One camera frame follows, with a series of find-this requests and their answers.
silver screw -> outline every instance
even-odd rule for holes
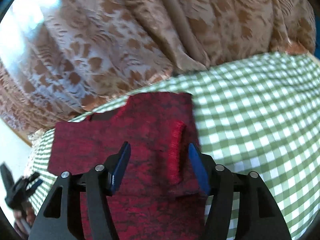
[[[96,166],[95,169],[96,169],[96,171],[103,171],[104,166],[102,164],[99,164],[99,165]]]
[[[70,173],[68,171],[64,171],[63,173],[61,173],[61,177],[66,178],[70,175]]]
[[[256,173],[255,171],[251,171],[251,172],[250,172],[250,176],[251,176],[252,178],[256,179],[256,178],[259,176],[259,174]]]
[[[221,164],[216,165],[216,170],[217,171],[224,171],[224,166]]]

green and white checkered cloth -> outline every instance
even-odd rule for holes
[[[193,94],[202,152],[233,172],[257,171],[278,203],[292,239],[302,235],[319,209],[320,68],[309,56],[261,54],[129,95],[154,91]],[[123,106],[126,99],[122,96],[94,111]],[[36,212],[55,181],[47,172],[53,137],[54,130],[42,136],[32,166],[44,180],[30,198]],[[238,208],[235,193],[228,239],[235,237]]]

maroon fabric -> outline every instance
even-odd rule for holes
[[[119,191],[108,204],[121,240],[197,239],[204,229],[204,199],[188,161],[188,143],[198,142],[192,96],[141,93],[116,114],[56,125],[49,172],[87,172],[131,144],[131,158]],[[84,234],[91,239],[85,194]]]

bed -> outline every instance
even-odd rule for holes
[[[232,172],[257,171],[292,239],[305,232],[319,209],[320,193],[320,67],[313,56],[256,55],[132,91],[94,112],[120,107],[131,94],[154,91],[191,93],[202,152]],[[36,212],[56,179],[47,171],[53,138],[54,129],[34,141],[28,172],[38,171],[44,180],[30,198]],[[238,208],[235,194],[228,239],[235,237]]]

